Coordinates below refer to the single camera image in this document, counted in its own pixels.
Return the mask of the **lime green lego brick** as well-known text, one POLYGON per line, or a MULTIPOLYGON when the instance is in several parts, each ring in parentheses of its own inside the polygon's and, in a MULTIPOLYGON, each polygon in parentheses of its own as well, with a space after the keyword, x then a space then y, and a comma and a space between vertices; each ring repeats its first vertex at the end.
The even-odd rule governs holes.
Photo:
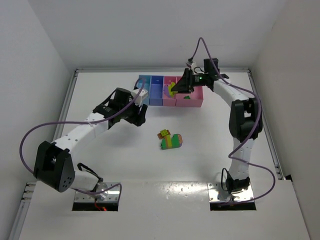
POLYGON ((176 85, 175 82, 171 82, 171 83, 168 85, 168 87, 167 87, 168 93, 169 93, 169 95, 170 95, 171 97, 175 96, 175 94, 178 93, 178 91, 174 91, 174 90, 173 90, 173 88, 175 87, 175 85, 176 85))

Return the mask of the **purple lego brick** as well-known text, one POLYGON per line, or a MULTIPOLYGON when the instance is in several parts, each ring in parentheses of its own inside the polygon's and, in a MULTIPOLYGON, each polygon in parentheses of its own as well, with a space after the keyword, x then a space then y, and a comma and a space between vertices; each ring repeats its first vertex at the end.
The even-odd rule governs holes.
POLYGON ((176 92, 172 91, 171 85, 165 85, 163 88, 163 92, 168 98, 174 98, 176 95, 176 92))

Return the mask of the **orange and yellow lego piece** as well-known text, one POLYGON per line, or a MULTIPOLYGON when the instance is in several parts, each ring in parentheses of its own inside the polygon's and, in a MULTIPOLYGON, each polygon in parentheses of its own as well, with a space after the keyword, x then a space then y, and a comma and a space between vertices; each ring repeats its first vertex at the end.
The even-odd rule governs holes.
POLYGON ((165 136, 170 135, 170 131, 168 129, 163 129, 160 131, 160 133, 157 134, 157 137, 161 140, 163 139, 165 136))

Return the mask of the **green striped lego stack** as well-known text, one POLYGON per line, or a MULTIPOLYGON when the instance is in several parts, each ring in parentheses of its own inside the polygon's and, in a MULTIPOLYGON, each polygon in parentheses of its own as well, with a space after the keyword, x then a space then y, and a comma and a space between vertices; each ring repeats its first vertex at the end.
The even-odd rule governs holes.
POLYGON ((161 140, 160 148, 162 150, 180 148, 183 144, 183 139, 180 134, 166 135, 161 140))

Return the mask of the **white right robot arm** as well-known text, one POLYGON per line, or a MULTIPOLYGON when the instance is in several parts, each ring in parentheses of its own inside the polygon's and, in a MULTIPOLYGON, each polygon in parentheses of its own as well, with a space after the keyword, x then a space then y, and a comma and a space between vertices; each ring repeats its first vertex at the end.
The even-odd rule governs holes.
POLYGON ((204 70, 197 72, 193 58, 186 63, 180 80, 171 88, 175 94, 191 94, 196 87, 206 86, 219 95, 230 107, 229 132, 233 137, 233 157, 226 180, 221 181, 221 188, 229 194, 246 190, 250 184, 249 162, 254 140, 262 131, 261 104, 257 97, 247 97, 244 90, 239 90, 220 74, 218 59, 205 59, 204 70))

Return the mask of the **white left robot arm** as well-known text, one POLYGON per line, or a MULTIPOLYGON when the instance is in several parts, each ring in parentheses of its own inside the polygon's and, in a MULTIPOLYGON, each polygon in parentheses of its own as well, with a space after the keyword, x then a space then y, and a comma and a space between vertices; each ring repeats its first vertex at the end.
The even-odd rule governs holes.
POLYGON ((66 135, 53 142, 42 142, 36 154, 34 177, 63 193, 74 189, 84 194, 95 194, 103 179, 91 168, 73 161, 86 145, 113 125, 125 120, 137 127, 146 121, 148 106, 143 100, 148 96, 144 88, 126 90, 116 88, 110 96, 98 104, 83 122, 66 135))

